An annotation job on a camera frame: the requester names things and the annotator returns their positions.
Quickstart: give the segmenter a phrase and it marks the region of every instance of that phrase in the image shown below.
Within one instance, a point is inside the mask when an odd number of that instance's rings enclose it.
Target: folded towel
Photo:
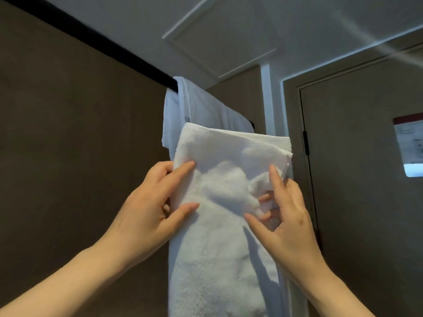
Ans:
[[[285,175],[290,150],[289,138],[185,124],[173,165],[197,165],[171,209],[200,207],[170,242],[169,316],[288,316],[285,279],[243,214],[271,209],[257,198],[273,190],[270,164]]]
[[[161,138],[163,147],[169,149],[171,160],[175,157],[179,135],[186,122],[214,129],[254,132],[251,123],[241,114],[191,81],[182,77],[175,79],[178,82],[178,93],[170,89],[166,92]]]

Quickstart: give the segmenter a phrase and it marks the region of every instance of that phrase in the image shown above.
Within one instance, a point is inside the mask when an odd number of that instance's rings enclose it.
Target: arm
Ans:
[[[100,289],[166,243],[198,208],[197,203],[184,204],[166,218],[167,198],[195,163],[168,174],[172,167],[169,161],[151,168],[96,244],[0,309],[0,317],[71,316]]]
[[[277,216],[282,224],[271,232],[254,216],[245,214],[251,231],[303,289],[321,316],[374,317],[327,266],[298,185],[293,180],[284,184],[273,166],[269,175],[274,192],[261,201],[273,197],[280,208],[268,212],[260,221]]]

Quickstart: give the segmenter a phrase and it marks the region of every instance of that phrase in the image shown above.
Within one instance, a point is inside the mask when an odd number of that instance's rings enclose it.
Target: red stripe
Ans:
[[[393,118],[394,125],[399,125],[401,123],[413,122],[423,120],[423,112],[409,114],[408,116],[396,117]]]

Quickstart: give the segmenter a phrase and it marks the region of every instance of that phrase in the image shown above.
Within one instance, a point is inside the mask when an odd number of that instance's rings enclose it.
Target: door frame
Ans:
[[[313,227],[317,231],[319,225],[314,203],[309,156],[306,154],[303,137],[303,131],[306,129],[300,90],[420,47],[423,47],[423,28],[283,81],[286,116],[293,152],[293,175],[303,192],[305,205],[309,210]]]

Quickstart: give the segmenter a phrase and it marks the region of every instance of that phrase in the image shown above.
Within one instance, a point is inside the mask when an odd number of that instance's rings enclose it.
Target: right hand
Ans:
[[[329,271],[329,268],[317,245],[313,225],[298,184],[291,179],[284,184],[273,165],[269,168],[269,176],[279,209],[265,214],[261,221],[278,216],[282,224],[272,232],[255,216],[246,213],[244,218],[273,259],[288,272],[299,287],[307,291],[316,279]]]

